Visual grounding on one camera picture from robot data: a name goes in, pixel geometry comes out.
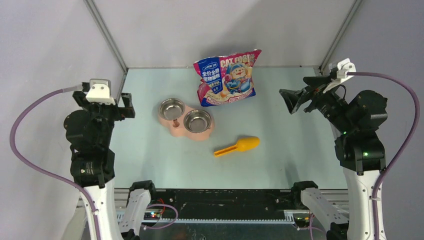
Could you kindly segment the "yellow plastic scoop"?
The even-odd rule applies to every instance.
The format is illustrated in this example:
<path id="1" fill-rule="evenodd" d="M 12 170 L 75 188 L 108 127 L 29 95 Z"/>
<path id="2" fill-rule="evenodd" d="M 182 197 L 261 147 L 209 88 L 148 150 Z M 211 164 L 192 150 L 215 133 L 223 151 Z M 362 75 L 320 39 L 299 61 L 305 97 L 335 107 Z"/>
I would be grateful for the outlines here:
<path id="1" fill-rule="evenodd" d="M 233 152 L 247 152 L 259 146 L 261 140 L 256 136 L 240 138 L 232 146 L 217 150 L 213 153 L 215 157 L 222 157 Z"/>

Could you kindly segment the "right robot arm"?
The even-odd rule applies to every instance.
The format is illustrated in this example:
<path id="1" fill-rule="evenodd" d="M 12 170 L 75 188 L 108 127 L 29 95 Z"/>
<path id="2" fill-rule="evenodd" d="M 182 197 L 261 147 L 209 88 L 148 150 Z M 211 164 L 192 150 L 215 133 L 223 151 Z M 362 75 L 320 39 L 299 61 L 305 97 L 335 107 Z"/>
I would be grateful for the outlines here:
<path id="1" fill-rule="evenodd" d="M 308 103 L 305 112 L 318 110 L 339 131 L 334 149 L 346 179 L 349 217 L 322 199 L 315 186 L 293 192 L 291 204 L 297 209 L 307 207 L 324 227 L 328 240 L 385 239 L 378 179 L 386 170 L 386 153 L 376 131 L 388 117 L 387 99 L 363 90 L 347 102 L 337 94 L 340 81 L 329 76 L 303 80 L 303 89 L 280 89 L 279 94 L 291 114 Z"/>

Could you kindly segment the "colourful cat food bag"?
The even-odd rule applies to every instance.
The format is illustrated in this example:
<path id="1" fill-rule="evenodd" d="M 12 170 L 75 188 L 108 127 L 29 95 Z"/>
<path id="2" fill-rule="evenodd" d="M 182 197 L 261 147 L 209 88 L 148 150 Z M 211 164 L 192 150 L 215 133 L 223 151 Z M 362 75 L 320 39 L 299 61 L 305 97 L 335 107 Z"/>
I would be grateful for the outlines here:
<path id="1" fill-rule="evenodd" d="M 255 49 L 196 61 L 193 67 L 200 76 L 200 105 L 219 106 L 255 96 L 252 72 L 261 53 L 262 50 Z"/>

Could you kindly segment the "pink double pet bowl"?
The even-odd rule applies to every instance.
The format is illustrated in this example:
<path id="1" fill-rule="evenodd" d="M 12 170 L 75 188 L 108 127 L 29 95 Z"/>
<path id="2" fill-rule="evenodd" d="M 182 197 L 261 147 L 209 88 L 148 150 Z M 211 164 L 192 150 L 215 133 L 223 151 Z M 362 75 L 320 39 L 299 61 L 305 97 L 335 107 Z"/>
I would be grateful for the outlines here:
<path id="1" fill-rule="evenodd" d="M 187 106 L 178 98 L 168 98 L 158 107 L 159 123 L 173 137 L 186 137 L 193 141 L 205 141 L 215 128 L 212 115 L 203 109 Z"/>

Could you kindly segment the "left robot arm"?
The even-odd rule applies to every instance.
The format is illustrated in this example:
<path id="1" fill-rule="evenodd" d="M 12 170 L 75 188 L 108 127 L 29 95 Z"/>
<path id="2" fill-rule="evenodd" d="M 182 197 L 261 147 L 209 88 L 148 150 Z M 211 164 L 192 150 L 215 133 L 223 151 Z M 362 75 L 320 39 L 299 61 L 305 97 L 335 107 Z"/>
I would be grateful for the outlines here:
<path id="1" fill-rule="evenodd" d="M 139 240 L 147 208 L 158 202 L 151 180 L 134 182 L 129 188 L 126 209 L 117 221 L 115 204 L 115 153 L 110 149 L 116 121 L 134 118 L 132 95 L 122 93 L 123 106 L 115 99 L 110 105 L 89 102 L 83 91 L 72 94 L 82 108 L 64 120 L 65 137 L 70 142 L 70 173 L 82 188 L 81 198 L 93 240 Z"/>

